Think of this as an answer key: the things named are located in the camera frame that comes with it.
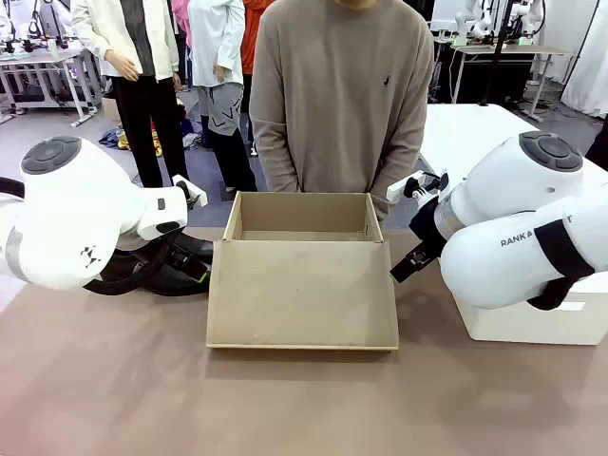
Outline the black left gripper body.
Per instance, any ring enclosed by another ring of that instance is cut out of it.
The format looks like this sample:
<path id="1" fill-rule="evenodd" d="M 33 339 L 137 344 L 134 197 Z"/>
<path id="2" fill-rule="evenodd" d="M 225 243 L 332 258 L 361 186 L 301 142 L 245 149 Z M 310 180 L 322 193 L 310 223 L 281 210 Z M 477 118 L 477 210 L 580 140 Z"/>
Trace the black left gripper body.
<path id="1" fill-rule="evenodd" d="M 166 259 L 179 246 L 187 243 L 188 239 L 189 236 L 182 230 L 153 239 L 142 247 L 142 259 Z"/>

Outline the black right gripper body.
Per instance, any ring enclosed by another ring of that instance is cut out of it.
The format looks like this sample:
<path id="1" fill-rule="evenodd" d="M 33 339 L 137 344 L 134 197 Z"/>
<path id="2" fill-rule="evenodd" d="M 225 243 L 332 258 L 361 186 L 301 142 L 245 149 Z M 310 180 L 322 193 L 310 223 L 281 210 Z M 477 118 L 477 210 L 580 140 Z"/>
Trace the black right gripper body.
<path id="1" fill-rule="evenodd" d="M 417 255 L 440 255 L 443 252 L 449 239 L 449 228 L 438 197 L 422 205 L 408 227 L 420 240 L 413 249 Z"/>

